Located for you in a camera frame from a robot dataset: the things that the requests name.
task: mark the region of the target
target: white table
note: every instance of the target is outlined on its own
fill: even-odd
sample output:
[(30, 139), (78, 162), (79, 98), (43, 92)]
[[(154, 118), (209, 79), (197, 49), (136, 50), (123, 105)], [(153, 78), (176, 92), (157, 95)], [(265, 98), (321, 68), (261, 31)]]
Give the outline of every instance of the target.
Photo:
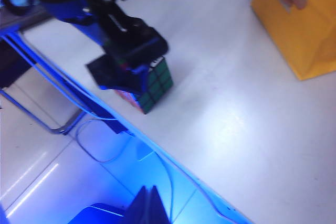
[(52, 20), (25, 36), (255, 223), (333, 224), (336, 73), (298, 81), (249, 3), (120, 3), (170, 44), (174, 87), (148, 115), (98, 89), (85, 64), (102, 51), (70, 25)]

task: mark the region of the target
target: yellow bag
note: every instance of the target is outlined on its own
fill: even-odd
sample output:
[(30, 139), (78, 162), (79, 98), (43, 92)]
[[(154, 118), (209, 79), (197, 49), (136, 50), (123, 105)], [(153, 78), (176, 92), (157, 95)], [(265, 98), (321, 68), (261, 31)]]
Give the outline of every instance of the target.
[(279, 0), (253, 0), (252, 8), (300, 80), (336, 70), (336, 0), (289, 11)]

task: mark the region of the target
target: white floor tile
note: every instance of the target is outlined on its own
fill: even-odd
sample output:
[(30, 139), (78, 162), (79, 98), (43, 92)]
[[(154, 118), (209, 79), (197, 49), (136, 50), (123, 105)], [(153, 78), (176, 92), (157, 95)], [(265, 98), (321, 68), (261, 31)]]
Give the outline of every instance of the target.
[(77, 107), (35, 69), (29, 69), (15, 84), (49, 114), (58, 126), (64, 125)]
[(139, 157), (137, 148), (143, 145), (143, 143), (139, 140), (133, 141), (136, 141), (136, 144), (129, 145), (118, 162), (104, 166), (134, 194), (136, 194), (143, 185), (146, 185), (148, 188), (156, 185), (168, 215), (170, 215), (171, 190), (173, 187), (174, 201), (172, 217), (175, 218), (195, 188), (180, 172), (170, 167), (169, 171), (173, 181), (172, 186), (167, 171), (154, 153), (151, 153), (141, 161), (137, 160), (137, 157)]
[[(26, 98), (20, 90), (11, 86), (7, 90), (25, 106), (36, 112), (42, 120), (51, 118)], [(71, 141), (68, 136), (52, 135), (35, 121), (1, 98), (1, 202), (8, 208), (48, 164)]]
[(83, 208), (123, 208), (133, 199), (100, 164), (72, 142), (6, 214), (11, 224), (66, 224)]

